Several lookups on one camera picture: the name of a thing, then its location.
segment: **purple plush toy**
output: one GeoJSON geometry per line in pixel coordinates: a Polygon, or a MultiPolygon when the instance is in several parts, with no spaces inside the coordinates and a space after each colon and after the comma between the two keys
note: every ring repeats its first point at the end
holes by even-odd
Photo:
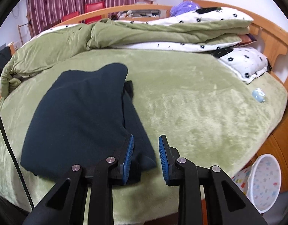
{"type": "Polygon", "coordinates": [[[174,6],[170,10],[170,17],[174,17],[183,13],[194,11],[199,9],[200,6],[197,3],[191,1],[184,1],[179,3],[177,6],[174,6]]]}

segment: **metal screw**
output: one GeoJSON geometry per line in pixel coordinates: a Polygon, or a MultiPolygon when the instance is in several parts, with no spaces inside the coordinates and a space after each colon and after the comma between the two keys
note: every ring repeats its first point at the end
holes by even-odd
{"type": "Polygon", "coordinates": [[[177,158],[177,161],[178,161],[179,163],[185,163],[185,162],[186,162],[186,158],[184,158],[184,157],[179,157],[179,158],[177,158]]]}
{"type": "Polygon", "coordinates": [[[221,171],[221,168],[218,167],[218,166],[212,166],[212,170],[213,170],[214,172],[220,172],[220,171],[221,171]]]}
{"type": "Polygon", "coordinates": [[[78,171],[80,169],[80,166],[78,164],[75,164],[72,166],[72,171],[78,171]]]}
{"type": "Polygon", "coordinates": [[[116,160],[115,157],[108,157],[108,158],[106,159],[106,161],[107,161],[108,163],[113,163],[113,162],[115,162],[115,160],[116,160]]]}

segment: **wooden headboard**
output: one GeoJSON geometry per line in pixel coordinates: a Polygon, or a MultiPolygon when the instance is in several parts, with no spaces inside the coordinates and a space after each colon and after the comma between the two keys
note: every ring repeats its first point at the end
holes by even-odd
{"type": "MultiPolygon", "coordinates": [[[[268,58],[272,67],[274,67],[276,59],[279,55],[286,55],[288,51],[288,32],[283,30],[281,27],[276,25],[275,23],[271,22],[264,17],[248,11],[246,9],[232,6],[229,4],[219,3],[219,2],[212,2],[212,1],[204,1],[204,0],[184,0],[184,1],[193,1],[199,4],[201,7],[231,7],[235,8],[239,11],[242,11],[252,17],[254,21],[251,23],[250,26],[250,33],[253,35],[258,35],[259,32],[261,33],[261,37],[265,43],[265,49],[263,54],[268,58]]],[[[285,82],[283,83],[274,72],[270,72],[270,74],[276,78],[280,83],[288,91],[288,77],[286,78],[285,82]]]]}

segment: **black cable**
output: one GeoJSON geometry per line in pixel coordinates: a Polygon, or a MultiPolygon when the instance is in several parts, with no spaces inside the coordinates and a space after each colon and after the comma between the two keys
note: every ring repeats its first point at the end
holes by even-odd
{"type": "Polygon", "coordinates": [[[18,173],[18,175],[19,175],[20,181],[21,181],[22,186],[23,186],[23,188],[24,188],[24,191],[25,191],[25,193],[26,193],[26,196],[27,196],[27,199],[28,199],[29,204],[30,204],[30,206],[31,206],[31,209],[33,210],[34,205],[33,205],[31,196],[30,196],[29,191],[28,191],[28,189],[27,189],[27,186],[26,186],[26,183],[25,183],[25,181],[24,181],[24,178],[23,178],[22,172],[21,172],[21,170],[20,170],[19,164],[18,164],[18,162],[17,162],[17,160],[16,160],[16,157],[14,156],[14,153],[13,153],[13,151],[12,151],[12,149],[11,149],[11,146],[10,146],[10,144],[9,144],[9,142],[8,142],[7,135],[6,135],[6,132],[5,132],[3,123],[2,123],[1,116],[0,116],[0,131],[1,131],[1,133],[2,133],[2,137],[3,137],[3,139],[4,139],[4,142],[5,142],[5,145],[6,145],[6,147],[7,147],[7,150],[8,150],[8,152],[9,152],[9,154],[11,155],[11,158],[12,158],[12,160],[13,160],[13,162],[14,162],[14,166],[16,167],[17,173],[18,173]]]}

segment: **wooden cabinet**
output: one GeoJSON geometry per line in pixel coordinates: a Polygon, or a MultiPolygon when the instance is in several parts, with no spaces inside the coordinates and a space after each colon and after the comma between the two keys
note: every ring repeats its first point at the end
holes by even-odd
{"type": "Polygon", "coordinates": [[[250,161],[255,162],[256,158],[269,153],[278,160],[281,169],[281,192],[288,190],[288,109],[285,112],[284,119],[272,132],[268,139],[261,146],[257,154],[250,161]]]}

